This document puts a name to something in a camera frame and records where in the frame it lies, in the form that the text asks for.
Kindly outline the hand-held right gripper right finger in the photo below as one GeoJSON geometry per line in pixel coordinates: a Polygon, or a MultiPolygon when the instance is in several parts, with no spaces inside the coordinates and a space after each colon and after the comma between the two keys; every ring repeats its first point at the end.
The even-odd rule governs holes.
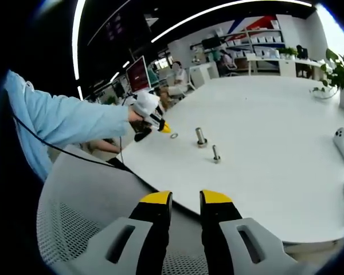
{"type": "Polygon", "coordinates": [[[311,264],[284,251],[282,241],[252,218],[243,218],[226,195],[200,191],[202,244],[209,274],[315,274],[311,264]]]}

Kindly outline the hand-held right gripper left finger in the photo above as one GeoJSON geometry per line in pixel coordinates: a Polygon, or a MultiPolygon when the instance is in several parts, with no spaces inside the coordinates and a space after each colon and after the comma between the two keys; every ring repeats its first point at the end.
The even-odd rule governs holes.
{"type": "Polygon", "coordinates": [[[95,234],[74,260],[51,266],[55,274],[162,274],[169,244],[171,191],[142,198],[127,218],[95,234]]]}

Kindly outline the person's left hand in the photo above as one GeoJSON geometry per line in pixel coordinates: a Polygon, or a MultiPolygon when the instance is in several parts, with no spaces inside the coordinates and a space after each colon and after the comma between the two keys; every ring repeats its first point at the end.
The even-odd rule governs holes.
{"type": "Polygon", "coordinates": [[[132,109],[128,110],[128,121],[130,123],[137,122],[137,121],[143,121],[143,117],[138,115],[136,112],[134,112],[132,109]]]}

